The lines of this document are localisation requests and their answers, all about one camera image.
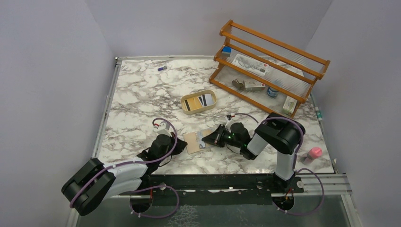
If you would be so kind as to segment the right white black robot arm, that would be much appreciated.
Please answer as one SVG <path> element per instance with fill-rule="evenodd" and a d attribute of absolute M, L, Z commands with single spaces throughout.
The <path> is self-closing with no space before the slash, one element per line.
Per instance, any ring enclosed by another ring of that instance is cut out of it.
<path fill-rule="evenodd" d="M 201 140 L 217 147 L 238 148 L 245 159 L 256 159 L 270 145 L 277 151 L 276 178 L 288 183 L 294 178 L 296 156 L 303 144 L 305 128 L 302 124 L 276 113 L 269 114 L 250 135 L 241 122 L 221 124 Z"/>

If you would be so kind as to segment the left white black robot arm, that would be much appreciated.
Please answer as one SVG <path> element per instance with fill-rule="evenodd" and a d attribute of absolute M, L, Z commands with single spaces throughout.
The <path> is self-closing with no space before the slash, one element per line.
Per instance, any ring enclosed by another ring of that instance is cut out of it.
<path fill-rule="evenodd" d="M 62 186 L 61 193 L 71 208 L 85 216 L 112 196 L 148 187 L 150 175 L 161 162 L 182 153 L 187 145 L 173 134 L 161 134 L 131 160 L 102 163 L 92 158 Z"/>

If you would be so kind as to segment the beige card holder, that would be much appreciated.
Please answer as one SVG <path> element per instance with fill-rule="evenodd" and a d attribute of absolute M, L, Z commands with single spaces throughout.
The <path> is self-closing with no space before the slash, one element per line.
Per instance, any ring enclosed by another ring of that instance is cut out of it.
<path fill-rule="evenodd" d="M 205 143 L 206 144 L 206 148 L 205 149 L 199 149 L 198 143 L 196 141 L 196 133 L 197 132 L 198 131 L 187 133 L 187 134 L 185 134 L 183 136 L 184 137 L 184 141 L 188 143 L 187 146 L 186 146 L 186 150 L 187 150 L 188 154 L 194 154 L 194 153 L 197 153 L 197 152 L 200 152 L 200 151 L 205 151 L 205 150 L 208 150 L 208 149 L 210 149 L 212 147 L 210 144 Z M 201 132 L 203 133 L 203 136 L 205 137 L 205 136 L 210 135 L 213 132 L 213 129 L 212 128 L 208 128 L 208 129 L 201 130 Z"/>

